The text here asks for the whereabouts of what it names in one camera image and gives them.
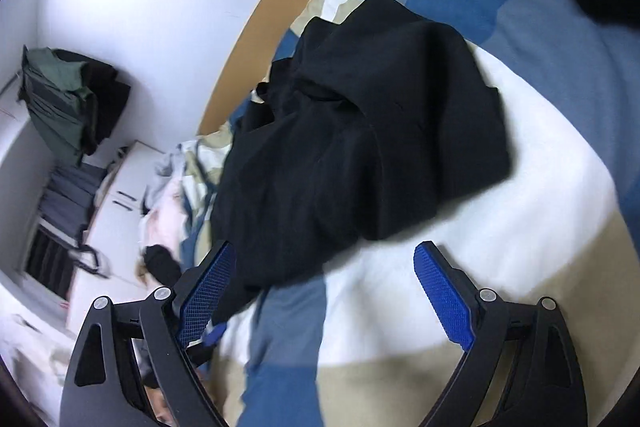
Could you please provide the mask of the person's right hand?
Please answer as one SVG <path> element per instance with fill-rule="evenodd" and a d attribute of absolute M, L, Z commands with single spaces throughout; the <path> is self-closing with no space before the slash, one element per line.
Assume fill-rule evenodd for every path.
<path fill-rule="evenodd" d="M 167 426 L 175 426 L 174 417 L 169 410 L 163 392 L 160 389 L 144 387 L 150 401 L 155 418 Z"/>

